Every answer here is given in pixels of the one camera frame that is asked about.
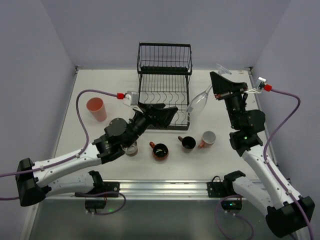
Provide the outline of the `pink plastic tumbler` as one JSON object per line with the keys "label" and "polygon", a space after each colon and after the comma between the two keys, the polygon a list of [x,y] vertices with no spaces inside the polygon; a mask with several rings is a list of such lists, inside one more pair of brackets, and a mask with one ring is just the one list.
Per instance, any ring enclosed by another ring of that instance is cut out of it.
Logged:
{"label": "pink plastic tumbler", "polygon": [[86,108],[98,122],[103,122],[106,120],[106,109],[101,98],[94,97],[89,99],[86,103]]}

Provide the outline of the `white brown ceramic cup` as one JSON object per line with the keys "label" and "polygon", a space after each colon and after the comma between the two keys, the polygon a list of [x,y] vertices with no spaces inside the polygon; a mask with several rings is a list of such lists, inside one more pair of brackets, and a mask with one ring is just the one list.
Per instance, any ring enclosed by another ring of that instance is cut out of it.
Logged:
{"label": "white brown ceramic cup", "polygon": [[138,153],[138,144],[135,141],[130,147],[127,147],[125,150],[125,154],[129,157],[133,157]]}

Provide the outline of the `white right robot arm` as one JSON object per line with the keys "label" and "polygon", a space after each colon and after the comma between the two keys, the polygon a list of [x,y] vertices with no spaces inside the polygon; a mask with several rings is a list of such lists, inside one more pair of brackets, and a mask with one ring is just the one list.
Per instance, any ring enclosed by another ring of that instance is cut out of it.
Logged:
{"label": "white right robot arm", "polygon": [[262,77],[249,89],[245,82],[233,82],[212,71],[210,79],[214,97],[226,105],[234,132],[229,134],[231,147],[253,169],[264,189],[252,183],[241,171],[231,172],[223,181],[211,181],[207,187],[219,186],[226,198],[245,198],[265,217],[271,232],[278,238],[292,233],[300,234],[307,228],[309,238],[314,239],[311,219],[315,203],[310,196],[303,197],[283,176],[267,154],[268,144],[258,133],[264,131],[266,115],[259,109],[247,110],[249,93],[271,91],[272,86]]}

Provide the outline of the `orange ceramic mug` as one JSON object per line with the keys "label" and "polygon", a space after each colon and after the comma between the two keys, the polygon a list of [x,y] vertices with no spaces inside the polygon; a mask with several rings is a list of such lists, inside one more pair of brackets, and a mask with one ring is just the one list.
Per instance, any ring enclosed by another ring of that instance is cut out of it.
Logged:
{"label": "orange ceramic mug", "polygon": [[153,158],[158,161],[164,161],[169,156],[169,149],[163,143],[155,144],[154,142],[150,142],[149,146],[152,148],[152,156]]}

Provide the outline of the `clear wine glass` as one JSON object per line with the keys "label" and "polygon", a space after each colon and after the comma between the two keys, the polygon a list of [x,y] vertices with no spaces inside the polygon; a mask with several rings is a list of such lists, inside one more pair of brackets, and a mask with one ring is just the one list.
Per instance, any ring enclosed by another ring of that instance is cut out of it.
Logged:
{"label": "clear wine glass", "polygon": [[203,92],[199,93],[197,96],[195,96],[192,101],[188,104],[185,115],[188,117],[188,122],[191,123],[192,121],[195,121],[195,119],[200,115],[200,113],[205,108],[209,93],[212,89],[212,84],[210,84]]}

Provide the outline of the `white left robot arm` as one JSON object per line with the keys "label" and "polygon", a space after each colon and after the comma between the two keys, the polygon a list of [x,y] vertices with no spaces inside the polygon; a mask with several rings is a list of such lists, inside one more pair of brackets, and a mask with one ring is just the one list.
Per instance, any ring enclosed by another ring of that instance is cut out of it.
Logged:
{"label": "white left robot arm", "polygon": [[52,195],[72,192],[86,195],[93,189],[100,190],[102,179],[95,171],[75,180],[68,176],[122,157],[150,125],[167,128],[178,108],[163,103],[138,103],[133,110],[133,118],[113,119],[102,136],[79,150],[49,160],[21,160],[15,176],[20,205],[28,207]]}

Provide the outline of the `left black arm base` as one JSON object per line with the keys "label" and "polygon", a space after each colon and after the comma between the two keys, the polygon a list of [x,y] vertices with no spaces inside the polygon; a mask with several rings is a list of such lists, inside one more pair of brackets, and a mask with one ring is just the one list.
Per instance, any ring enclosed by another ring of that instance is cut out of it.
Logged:
{"label": "left black arm base", "polygon": [[[127,199],[124,194],[119,192],[120,183],[119,182],[107,182],[105,183],[98,171],[90,171],[89,176],[93,180],[93,188],[88,192],[80,192],[76,191],[74,193],[75,197],[82,198],[103,198],[103,200],[85,200],[84,205],[85,209],[88,213],[94,216],[108,216],[115,214],[122,210],[126,203]],[[98,212],[97,210],[103,210],[107,206],[108,198],[117,198],[118,196],[122,196],[123,203],[120,207],[115,210],[111,210],[108,212]]]}

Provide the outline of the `pink ceramic mug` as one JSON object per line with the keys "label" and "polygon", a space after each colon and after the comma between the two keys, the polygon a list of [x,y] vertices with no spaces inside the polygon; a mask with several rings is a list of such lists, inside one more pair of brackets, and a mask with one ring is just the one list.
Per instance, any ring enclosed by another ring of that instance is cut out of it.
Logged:
{"label": "pink ceramic mug", "polygon": [[198,148],[208,148],[210,146],[212,146],[215,141],[216,141],[217,137],[216,134],[212,131],[205,131],[202,136],[201,136],[201,142],[198,145]]}

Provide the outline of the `brown ceramic mug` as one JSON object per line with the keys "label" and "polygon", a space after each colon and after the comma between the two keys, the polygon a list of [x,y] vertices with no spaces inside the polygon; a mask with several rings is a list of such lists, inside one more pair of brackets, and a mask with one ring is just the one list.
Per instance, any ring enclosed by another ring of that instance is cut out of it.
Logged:
{"label": "brown ceramic mug", "polygon": [[191,136],[185,136],[185,137],[178,136],[177,138],[181,142],[182,151],[184,153],[191,152],[196,146],[196,140]]}

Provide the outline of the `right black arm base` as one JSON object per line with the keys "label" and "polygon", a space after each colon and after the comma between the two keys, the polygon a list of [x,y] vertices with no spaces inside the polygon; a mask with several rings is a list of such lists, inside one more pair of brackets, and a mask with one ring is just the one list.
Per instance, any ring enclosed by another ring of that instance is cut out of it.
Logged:
{"label": "right black arm base", "polygon": [[[240,170],[228,173],[221,179],[220,176],[216,175],[211,181],[206,183],[207,194],[209,198],[226,198],[236,195],[233,188],[233,182],[246,175]],[[230,212],[239,212],[242,209],[242,197],[237,197],[235,200],[223,200],[220,203],[223,210]]]}

